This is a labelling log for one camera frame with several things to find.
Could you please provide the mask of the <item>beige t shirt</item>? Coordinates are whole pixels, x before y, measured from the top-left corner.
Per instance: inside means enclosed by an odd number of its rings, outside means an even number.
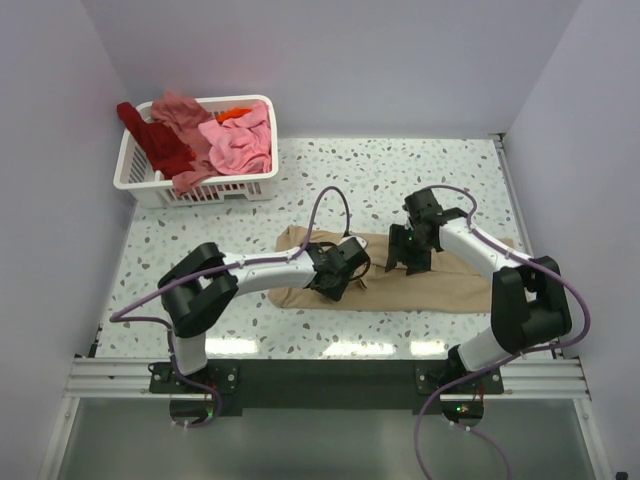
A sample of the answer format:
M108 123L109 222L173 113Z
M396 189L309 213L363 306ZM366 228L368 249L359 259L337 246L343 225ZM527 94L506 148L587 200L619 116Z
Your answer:
M269 300L283 309L472 314L490 311L490 281L461 258L448 252L434 253L429 272L408 276L403 265L386 272L388 237L373 233L362 233L360 237L367 241L371 266L362 279L347 287L339 301L311 289L291 287L271 289Z

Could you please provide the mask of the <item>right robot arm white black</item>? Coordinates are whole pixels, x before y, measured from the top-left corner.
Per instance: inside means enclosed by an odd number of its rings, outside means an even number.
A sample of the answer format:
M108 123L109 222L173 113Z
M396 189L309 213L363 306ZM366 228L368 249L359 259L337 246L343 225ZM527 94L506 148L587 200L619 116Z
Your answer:
M511 250L474 227L469 213L443 208L432 188L407 196L403 210L406 223L389 228L387 272L401 263L409 275L426 273L435 255L447 252L490 281L490 326L448 351L438 386L469 392L487 368L570 332L572 320L555 260Z

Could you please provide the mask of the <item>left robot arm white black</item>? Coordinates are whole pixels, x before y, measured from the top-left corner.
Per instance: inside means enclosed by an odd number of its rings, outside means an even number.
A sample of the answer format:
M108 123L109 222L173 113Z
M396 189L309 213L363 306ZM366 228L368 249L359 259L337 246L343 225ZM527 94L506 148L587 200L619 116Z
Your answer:
M158 283L171 320L175 366L171 378L185 392L217 387L207 367L206 333L237 297L278 288L309 289L333 302L368 272L367 242L346 236L337 243L306 242L273 254L226 254L200 245Z

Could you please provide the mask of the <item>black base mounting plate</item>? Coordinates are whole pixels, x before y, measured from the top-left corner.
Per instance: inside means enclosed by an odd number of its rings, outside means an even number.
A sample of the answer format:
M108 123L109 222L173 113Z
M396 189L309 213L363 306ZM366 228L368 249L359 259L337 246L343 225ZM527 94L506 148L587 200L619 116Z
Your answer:
M478 420L485 395L503 393L494 370L450 389L460 401L427 401L445 370L442 360L214 359L181 380L168 362L148 366L149 391L168 395L176 421L204 424L247 409L409 410Z

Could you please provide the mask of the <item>pink t shirt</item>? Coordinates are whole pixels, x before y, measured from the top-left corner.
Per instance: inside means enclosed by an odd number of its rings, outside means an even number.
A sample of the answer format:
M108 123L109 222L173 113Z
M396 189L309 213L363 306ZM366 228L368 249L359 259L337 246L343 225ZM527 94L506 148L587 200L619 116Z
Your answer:
M198 126L211 145L209 161L222 175L266 174L271 171L271 122L269 107L257 101L252 112L222 124L216 117Z

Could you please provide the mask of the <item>orange t shirt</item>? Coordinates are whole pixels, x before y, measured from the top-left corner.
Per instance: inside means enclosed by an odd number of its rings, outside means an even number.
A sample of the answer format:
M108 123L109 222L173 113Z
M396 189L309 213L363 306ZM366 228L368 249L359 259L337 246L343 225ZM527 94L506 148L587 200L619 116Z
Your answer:
M249 114L252 112L251 108L247 108L247 107L234 107L230 110L224 111L224 112L220 112L216 115L216 121L219 124L224 123L225 121L229 120L229 119L238 119L241 118L242 116Z

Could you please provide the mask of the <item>dark red t shirt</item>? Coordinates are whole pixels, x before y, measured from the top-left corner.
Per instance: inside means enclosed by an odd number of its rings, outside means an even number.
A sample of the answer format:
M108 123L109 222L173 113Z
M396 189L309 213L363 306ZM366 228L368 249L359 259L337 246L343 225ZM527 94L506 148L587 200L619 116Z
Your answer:
M168 126L157 122L146 122L128 102L116 107L117 115L125 128L146 154L152 168L166 179L191 172L194 156Z

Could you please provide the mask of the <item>dusty rose t shirt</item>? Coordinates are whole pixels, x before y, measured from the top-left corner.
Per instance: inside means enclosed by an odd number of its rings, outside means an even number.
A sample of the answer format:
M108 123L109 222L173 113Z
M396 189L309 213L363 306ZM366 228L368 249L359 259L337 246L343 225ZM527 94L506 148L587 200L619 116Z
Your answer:
M189 170L171 178L174 191L179 196L189 193L203 180L217 175L209 161L211 145L198 129L200 124L214 119L211 112L194 98L165 92L162 98L152 103L151 118L169 127L191 152Z

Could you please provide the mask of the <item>white plastic laundry basket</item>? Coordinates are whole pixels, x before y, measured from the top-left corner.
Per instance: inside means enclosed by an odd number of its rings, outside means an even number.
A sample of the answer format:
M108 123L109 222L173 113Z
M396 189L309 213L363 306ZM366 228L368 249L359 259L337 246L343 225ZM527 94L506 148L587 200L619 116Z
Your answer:
M266 174L226 176L219 174L203 180L189 193L179 196L171 179L155 171L142 148L125 128L121 140L113 184L130 193L145 208L178 207L192 204L223 203L233 197L249 201L261 201L272 198L270 191L279 171L277 122L272 101L264 95L239 95L223 97L194 98L214 118L220 112L234 107L250 107L257 101L263 101L269 107L271 122L271 171ZM146 122L156 122L151 118L153 102L133 106Z

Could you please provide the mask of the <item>aluminium frame rail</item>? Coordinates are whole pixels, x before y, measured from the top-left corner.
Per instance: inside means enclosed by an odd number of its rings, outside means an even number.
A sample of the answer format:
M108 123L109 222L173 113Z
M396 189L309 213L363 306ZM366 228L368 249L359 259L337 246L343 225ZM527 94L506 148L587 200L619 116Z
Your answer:
M582 364L578 359L568 359L562 356L558 343L550 347L552 356L549 359L534 358L522 355L518 359L493 368L501 374L504 391L498 395L485 395L481 400L481 407L489 401L567 401L569 402L578 423L578 437L584 444L590 469L597 479L614 479L609 459L604 450L603 442L595 425L591 406L591 395L587 385ZM239 355L227 356L219 359L244 360ZM442 360L432 356L410 360ZM165 400L170 403L170 396L150 393L150 373L148 366L155 362L167 362L151 358L77 358L72 363L64 389L64 417L69 422L75 422L80 404L84 400ZM467 381L478 379L490 372L476 374L472 379L461 381L455 386ZM448 389L437 387L427 401L435 400L455 402L460 396L450 395ZM424 411L415 413L419 420L427 414ZM176 421L177 427L202 427L192 420ZM463 419L459 427L472 433L472 420Z

